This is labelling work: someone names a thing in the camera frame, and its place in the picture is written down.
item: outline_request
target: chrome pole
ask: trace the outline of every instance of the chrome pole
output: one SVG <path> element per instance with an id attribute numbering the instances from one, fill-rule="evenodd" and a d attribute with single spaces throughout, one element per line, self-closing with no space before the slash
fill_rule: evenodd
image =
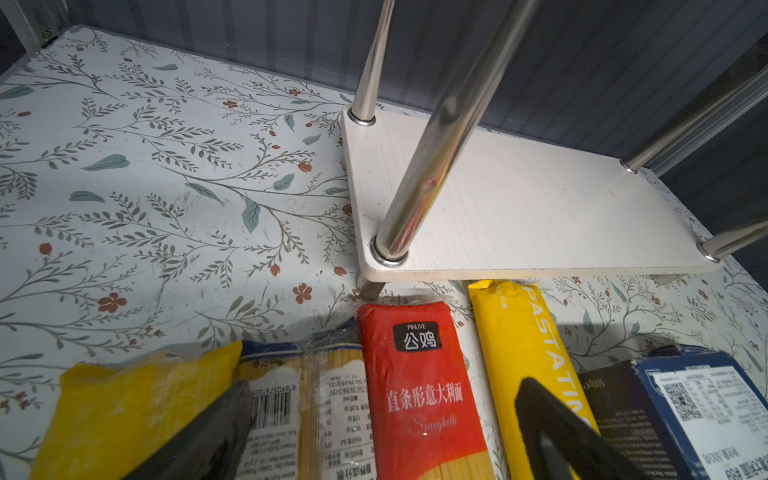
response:
<path id="1" fill-rule="evenodd" d="M 768 217 L 752 220 L 744 225 L 722 232 L 706 242 L 697 243 L 699 251 L 708 259 L 717 263 L 736 250 L 768 235 Z"/>
<path id="2" fill-rule="evenodd" d="M 376 122 L 374 110 L 376 109 L 376 100 L 379 98 L 379 83 L 382 79 L 386 40 L 389 36 L 389 24 L 392 21 L 394 8 L 395 0 L 384 0 L 379 16 L 379 26 L 376 27 L 371 49 L 368 50 L 366 66 L 362 69 L 360 83 L 357 84 L 355 100 L 352 102 L 352 108 L 347 111 L 349 118 L 357 124 L 373 125 Z"/>
<path id="3" fill-rule="evenodd" d="M 373 256 L 381 264 L 396 266 L 405 260 L 416 231 L 488 107 L 540 4 L 541 0 L 517 0 L 472 68 L 464 75 L 454 71 L 371 243 Z"/>
<path id="4" fill-rule="evenodd" d="M 682 160 L 766 96 L 768 66 L 744 83 L 725 92 L 696 114 L 674 125 L 629 160 L 621 161 L 621 164 L 627 171 L 636 174 L 644 165 L 659 158 Z"/>

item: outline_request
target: blue pasta box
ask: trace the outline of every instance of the blue pasta box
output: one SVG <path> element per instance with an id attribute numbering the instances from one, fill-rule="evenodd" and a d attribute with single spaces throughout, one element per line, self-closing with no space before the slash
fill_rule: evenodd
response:
<path id="1" fill-rule="evenodd" d="M 651 478 L 768 480 L 768 403 L 731 355 L 665 346 L 579 379 L 602 437 Z"/>

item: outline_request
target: black logo label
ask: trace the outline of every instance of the black logo label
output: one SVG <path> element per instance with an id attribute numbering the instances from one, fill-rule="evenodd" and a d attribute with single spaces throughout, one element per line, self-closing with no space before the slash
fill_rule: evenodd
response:
<path id="1" fill-rule="evenodd" d="M 425 352 L 442 348 L 437 322 L 400 323 L 392 327 L 398 352 Z"/>

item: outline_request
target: floral pattern surface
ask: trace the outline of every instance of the floral pattern surface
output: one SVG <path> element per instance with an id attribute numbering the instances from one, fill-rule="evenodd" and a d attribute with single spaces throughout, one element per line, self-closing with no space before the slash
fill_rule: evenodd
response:
<path id="1" fill-rule="evenodd" d="M 58 377 L 78 362 L 296 339 L 356 310 L 338 124 L 350 102 L 84 27 L 0 86 L 0 478 L 28 476 Z M 768 295 L 724 263 L 667 286 L 645 276 L 539 285 L 580 370 L 694 343 L 734 355 L 765 395 Z M 393 284 L 384 295 L 448 300 L 496 475 L 508 478 L 465 285 Z"/>

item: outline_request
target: pasta package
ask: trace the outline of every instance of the pasta package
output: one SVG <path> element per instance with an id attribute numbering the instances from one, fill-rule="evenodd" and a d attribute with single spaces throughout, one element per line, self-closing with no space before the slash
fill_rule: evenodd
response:
<path id="1" fill-rule="evenodd" d="M 382 480 L 495 478 L 445 303 L 358 310 Z"/>
<path id="2" fill-rule="evenodd" d="M 359 337 L 352 321 L 301 343 L 243 342 L 253 414 L 235 478 L 376 478 Z"/>
<path id="3" fill-rule="evenodd" d="M 160 352 L 124 369 L 67 370 L 29 478 L 123 478 L 232 386 L 241 348 L 235 342 L 197 359 Z"/>
<path id="4" fill-rule="evenodd" d="M 599 433 L 584 390 L 536 285 L 482 280 L 469 286 L 511 477 L 533 480 L 515 411 L 520 382 L 538 380 Z"/>

